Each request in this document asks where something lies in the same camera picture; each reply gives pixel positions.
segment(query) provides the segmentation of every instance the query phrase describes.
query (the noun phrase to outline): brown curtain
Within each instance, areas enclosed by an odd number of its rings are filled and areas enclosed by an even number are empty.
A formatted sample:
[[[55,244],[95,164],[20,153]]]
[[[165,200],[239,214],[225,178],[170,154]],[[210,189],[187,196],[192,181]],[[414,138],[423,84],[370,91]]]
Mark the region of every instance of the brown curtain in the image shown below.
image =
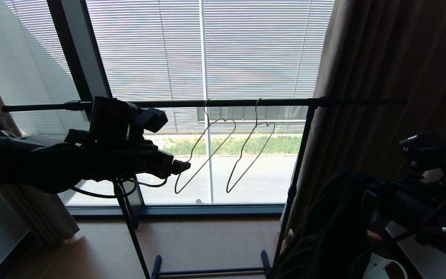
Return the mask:
[[[446,138],[446,0],[336,1],[314,97],[406,98],[405,106],[318,109],[289,229],[331,176],[353,168],[410,172],[398,141],[435,129]]]
[[[1,106],[0,96],[0,124],[3,129],[21,136],[13,118],[3,113]],[[57,194],[47,194],[27,185],[0,185],[0,192],[42,245],[69,239],[79,230]]]

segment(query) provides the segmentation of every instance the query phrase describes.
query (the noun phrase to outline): road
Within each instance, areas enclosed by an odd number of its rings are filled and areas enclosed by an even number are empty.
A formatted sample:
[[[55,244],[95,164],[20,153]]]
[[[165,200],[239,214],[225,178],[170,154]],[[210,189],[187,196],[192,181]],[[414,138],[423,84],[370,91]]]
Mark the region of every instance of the road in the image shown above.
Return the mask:
[[[235,188],[226,193],[226,183],[238,157],[213,157],[213,202],[214,203],[284,203],[286,200],[290,178],[295,166],[296,156],[265,155],[259,157],[247,171]],[[245,156],[237,164],[230,187],[237,181],[243,171],[255,159],[254,156]],[[190,179],[206,160],[205,157],[194,157],[191,160],[191,169],[182,173],[178,189]],[[166,185],[160,188],[142,186],[141,192],[148,205],[211,203],[211,190],[208,183],[208,166],[191,180],[180,194],[174,193],[176,176],[168,179]],[[158,184],[160,179],[148,174],[137,176],[139,181]],[[113,194],[110,182],[86,181],[81,187],[86,191],[99,194]],[[115,199],[93,198],[82,194],[68,197],[67,205],[115,205]]]

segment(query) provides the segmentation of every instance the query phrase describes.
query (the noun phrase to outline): black metal rod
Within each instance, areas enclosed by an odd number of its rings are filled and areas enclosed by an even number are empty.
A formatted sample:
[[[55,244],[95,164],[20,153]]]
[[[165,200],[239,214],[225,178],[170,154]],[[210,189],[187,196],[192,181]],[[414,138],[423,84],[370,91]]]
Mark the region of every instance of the black metal rod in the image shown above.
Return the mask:
[[[255,106],[257,99],[251,100],[185,100],[185,101],[144,101],[131,102],[143,108],[187,108],[187,107],[246,107]],[[406,99],[331,99],[308,98],[308,99],[261,99],[258,106],[316,106],[328,107],[335,105],[403,105]],[[24,106],[3,106],[3,112],[14,111],[36,111],[36,110],[84,110],[91,106],[92,102],[77,101],[64,104],[51,105],[24,105]]]
[[[302,166],[302,159],[306,152],[307,139],[309,138],[309,132],[311,131],[311,125],[314,118],[314,113],[317,107],[309,107],[306,115],[306,123],[304,125],[304,132],[302,133],[302,140],[300,141],[299,153],[297,154],[297,161],[292,174],[292,181],[290,182],[290,188],[288,189],[287,200],[285,204],[285,210],[283,212],[283,218],[281,222],[280,234],[278,235],[278,244],[276,244],[276,251],[274,253],[273,265],[275,265],[280,255],[281,245],[283,238],[285,237],[285,230],[288,225],[288,218],[290,217],[290,211],[292,210],[292,203],[297,194],[297,181],[299,180],[299,172]]]
[[[166,271],[158,272],[158,276],[173,275],[193,275],[193,274],[213,274],[213,273],[236,273],[236,272],[258,272],[265,271],[264,267],[260,268],[240,268],[240,269],[209,269],[209,270],[185,270],[185,271]]]
[[[115,195],[121,195],[125,193],[125,189],[123,185],[120,185],[118,182],[113,182],[113,187],[115,189]],[[122,213],[125,217],[125,223],[127,224],[127,228],[129,229],[130,238],[132,239],[133,246],[135,247],[135,252],[137,252],[137,256],[140,261],[140,265],[142,266],[142,271],[144,272],[144,276],[146,279],[151,279],[149,274],[149,270],[147,269],[146,261],[144,260],[144,256],[142,255],[142,250],[140,249],[139,240],[137,235],[135,234],[135,230],[133,228],[133,222],[129,214],[129,209],[126,206],[126,198],[118,198],[118,204],[122,209]]]

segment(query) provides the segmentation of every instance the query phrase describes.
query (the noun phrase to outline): wire hanger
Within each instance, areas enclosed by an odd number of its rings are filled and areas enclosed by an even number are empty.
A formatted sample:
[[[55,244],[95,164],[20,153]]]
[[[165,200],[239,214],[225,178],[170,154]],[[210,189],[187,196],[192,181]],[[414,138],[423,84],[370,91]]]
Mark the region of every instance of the wire hanger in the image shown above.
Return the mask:
[[[230,193],[234,188],[235,185],[237,185],[237,183],[240,181],[240,179],[242,179],[242,177],[244,176],[244,174],[251,168],[251,166],[256,162],[257,158],[259,158],[259,156],[261,155],[262,151],[264,150],[264,148],[266,147],[266,145],[268,144],[268,141],[270,140],[271,136],[274,134],[274,130],[276,129],[276,124],[274,122],[261,122],[261,123],[257,123],[258,120],[258,114],[257,114],[257,104],[259,103],[261,99],[259,98],[256,101],[256,105],[255,105],[255,113],[256,113],[256,124],[254,125],[253,129],[251,130],[251,133],[249,134],[249,136],[247,137],[247,139],[244,142],[244,145],[242,145],[242,149],[240,150],[240,157],[238,158],[237,162],[235,162],[235,164],[233,165],[233,169],[232,172],[230,173],[230,177],[228,177],[228,182],[226,183],[226,193]],[[269,134],[268,139],[266,140],[266,142],[264,143],[264,145],[262,146],[261,150],[259,151],[259,154],[257,154],[257,156],[255,157],[255,159],[252,161],[252,163],[247,167],[247,169],[242,173],[242,175],[237,179],[237,181],[233,184],[233,186],[228,189],[228,186],[230,185],[230,180],[232,179],[233,173],[235,171],[235,168],[237,167],[238,162],[242,159],[242,154],[244,152],[244,147],[247,144],[247,142],[249,141],[249,139],[251,138],[252,134],[254,133],[255,129],[262,124],[266,124],[266,127],[269,127],[271,124],[273,124],[273,130],[271,131],[271,134]]]
[[[210,99],[207,99],[204,102],[204,108],[206,108],[206,103],[209,101]],[[206,110],[204,110],[204,114],[208,117],[208,123],[209,123],[209,114],[206,112]],[[202,164],[202,166],[192,175],[192,177],[189,179],[189,181],[187,181],[187,183],[185,183],[182,188],[180,190],[177,191],[177,185],[178,185],[178,180],[180,179],[180,175],[181,173],[177,176],[177,181],[175,181],[175,194],[180,194],[180,192],[182,192],[182,190],[187,186],[187,184],[189,184],[191,182],[191,180],[199,173],[199,171],[206,165],[207,162],[209,162],[209,160],[211,160],[211,157],[213,157],[213,155],[219,150],[219,148],[221,148],[221,146],[226,142],[226,140],[228,140],[228,138],[230,138],[230,136],[235,132],[235,130],[237,129],[237,123],[235,122],[235,120],[233,120],[232,118],[220,118],[217,120],[214,120],[213,122],[211,122],[206,129],[204,129],[204,132],[202,132],[201,136],[197,139],[197,141],[195,142],[194,146],[192,147],[192,150],[190,151],[190,158],[187,160],[187,162],[190,162],[190,160],[192,159],[192,155],[194,153],[194,149],[197,146],[197,143],[199,143],[199,141],[201,140],[202,136],[204,136],[204,134],[207,132],[207,130],[209,129],[209,127],[211,127],[212,124],[223,120],[223,122],[227,122],[228,120],[231,120],[233,122],[233,131],[225,138],[225,140],[218,146],[218,148],[216,148],[216,150],[214,150],[214,152],[208,157],[208,159],[204,162],[204,164]]]

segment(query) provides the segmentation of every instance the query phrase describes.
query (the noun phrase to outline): robotic arm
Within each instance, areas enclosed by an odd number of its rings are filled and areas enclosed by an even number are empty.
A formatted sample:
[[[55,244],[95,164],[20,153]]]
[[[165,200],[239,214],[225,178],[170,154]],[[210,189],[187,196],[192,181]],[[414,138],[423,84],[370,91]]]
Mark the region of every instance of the robotic arm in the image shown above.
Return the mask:
[[[80,180],[131,179],[150,173],[166,179],[190,168],[143,137],[168,121],[164,111],[96,97],[89,131],[69,130],[65,141],[13,138],[0,132],[0,184],[30,184],[61,193]]]

